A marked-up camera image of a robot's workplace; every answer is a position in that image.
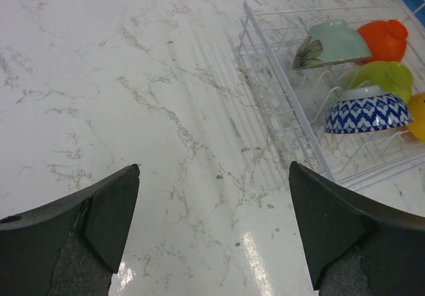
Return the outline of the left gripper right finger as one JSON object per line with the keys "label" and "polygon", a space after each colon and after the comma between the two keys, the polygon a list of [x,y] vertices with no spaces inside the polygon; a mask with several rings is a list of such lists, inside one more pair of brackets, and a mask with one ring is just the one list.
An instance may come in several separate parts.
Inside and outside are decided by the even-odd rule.
{"label": "left gripper right finger", "polygon": [[424,217],[339,186],[292,162],[289,184],[320,295],[423,295]]}

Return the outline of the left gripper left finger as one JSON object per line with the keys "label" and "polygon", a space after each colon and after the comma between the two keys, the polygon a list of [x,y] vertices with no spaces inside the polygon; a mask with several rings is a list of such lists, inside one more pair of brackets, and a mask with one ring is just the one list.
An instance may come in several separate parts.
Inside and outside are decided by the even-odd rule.
{"label": "left gripper left finger", "polygon": [[126,246],[139,174],[130,165],[1,219],[1,294],[107,295]]}

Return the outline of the yellow plastic bowl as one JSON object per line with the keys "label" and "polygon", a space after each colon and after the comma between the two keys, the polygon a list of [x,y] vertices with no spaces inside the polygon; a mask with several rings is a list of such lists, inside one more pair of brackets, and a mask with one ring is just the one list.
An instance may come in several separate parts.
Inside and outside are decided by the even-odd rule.
{"label": "yellow plastic bowl", "polygon": [[407,125],[411,134],[419,141],[425,141],[425,92],[415,94],[408,103],[408,110],[413,117],[413,122]]}

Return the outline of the red patterned glass bowl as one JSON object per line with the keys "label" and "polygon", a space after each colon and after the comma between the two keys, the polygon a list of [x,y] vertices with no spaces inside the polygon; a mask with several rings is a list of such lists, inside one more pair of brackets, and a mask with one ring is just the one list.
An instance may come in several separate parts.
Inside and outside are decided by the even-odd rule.
{"label": "red patterned glass bowl", "polygon": [[406,103],[380,86],[344,90],[327,112],[325,132],[368,133],[402,127],[413,122]]}

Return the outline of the green plastic bowl underneath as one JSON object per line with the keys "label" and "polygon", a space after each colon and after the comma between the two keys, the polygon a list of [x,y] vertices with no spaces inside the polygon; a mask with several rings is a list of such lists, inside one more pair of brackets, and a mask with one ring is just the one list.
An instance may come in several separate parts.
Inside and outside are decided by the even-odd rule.
{"label": "green plastic bowl underneath", "polygon": [[348,79],[348,88],[380,86],[385,92],[395,94],[406,104],[412,97],[414,77],[401,62],[375,61],[354,70]]}

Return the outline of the green ceramic bowl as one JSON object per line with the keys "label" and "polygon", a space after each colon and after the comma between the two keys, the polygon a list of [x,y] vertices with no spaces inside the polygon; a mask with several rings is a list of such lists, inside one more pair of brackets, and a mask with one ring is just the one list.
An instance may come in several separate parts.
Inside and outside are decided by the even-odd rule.
{"label": "green ceramic bowl", "polygon": [[344,20],[312,26],[296,51],[293,70],[357,62],[372,56],[368,44]]}

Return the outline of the red plastic bowl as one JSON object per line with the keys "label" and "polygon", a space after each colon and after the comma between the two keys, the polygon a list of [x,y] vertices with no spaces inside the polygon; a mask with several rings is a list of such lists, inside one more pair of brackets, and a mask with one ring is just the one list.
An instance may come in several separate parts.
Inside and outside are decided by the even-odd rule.
{"label": "red plastic bowl", "polygon": [[408,30],[396,19],[372,21],[360,26],[357,32],[363,37],[372,54],[358,65],[374,61],[400,62],[406,52]]}

